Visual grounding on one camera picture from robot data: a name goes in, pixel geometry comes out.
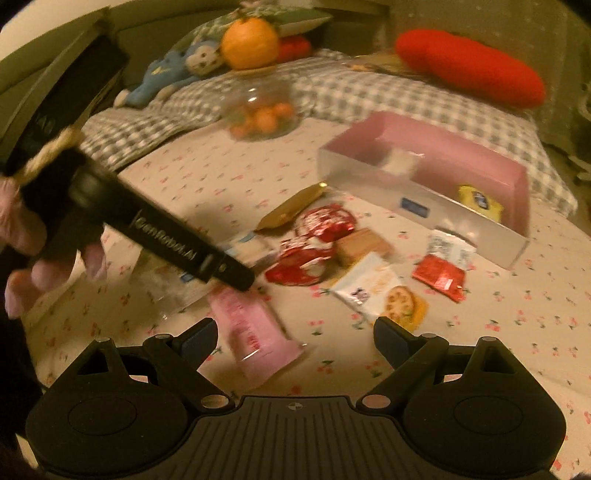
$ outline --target checkered pillow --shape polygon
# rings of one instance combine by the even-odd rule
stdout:
[[[445,128],[527,168],[530,192],[568,216],[577,200],[550,163],[535,125],[498,108],[424,82],[354,72],[340,64],[310,77],[312,115],[358,122],[375,111],[392,111]]]
[[[529,120],[423,82],[354,72],[342,65],[346,59],[320,50],[315,57],[279,66],[278,73],[293,83],[300,114],[351,123],[385,110],[438,125],[526,166],[532,195],[564,216],[576,211],[577,200],[551,165]],[[172,135],[217,121],[219,99],[236,82],[231,74],[221,75],[193,83],[167,102],[154,100],[143,111],[108,109],[85,125],[82,148],[119,170]]]
[[[93,115],[82,131],[81,150],[119,171],[187,129],[183,118],[130,108],[109,108]]]

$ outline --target pink wrapper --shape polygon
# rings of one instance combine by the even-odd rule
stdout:
[[[220,334],[251,388],[259,387],[301,355],[302,346],[285,337],[259,294],[221,287],[207,298]]]

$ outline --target black plastic base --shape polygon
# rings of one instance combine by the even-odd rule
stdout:
[[[217,343],[212,319],[140,348],[93,342],[37,404],[28,438],[50,478],[554,478],[564,417],[499,340],[450,346],[386,318],[374,338],[395,372],[356,407],[347,397],[236,407],[196,371]],[[450,374],[462,377],[443,382]]]

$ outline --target clear plastic jar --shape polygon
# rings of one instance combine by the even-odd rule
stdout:
[[[267,140],[291,132],[299,118],[288,79],[260,69],[235,72],[236,85],[222,104],[222,117],[237,140]]]

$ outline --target green cushion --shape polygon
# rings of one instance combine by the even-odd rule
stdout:
[[[245,8],[247,17],[262,17],[275,26],[280,37],[290,37],[309,32],[332,19],[332,15],[303,7],[281,5],[261,5]],[[210,20],[191,30],[171,50],[186,50],[195,38],[220,41],[228,27],[238,18],[236,12]]]

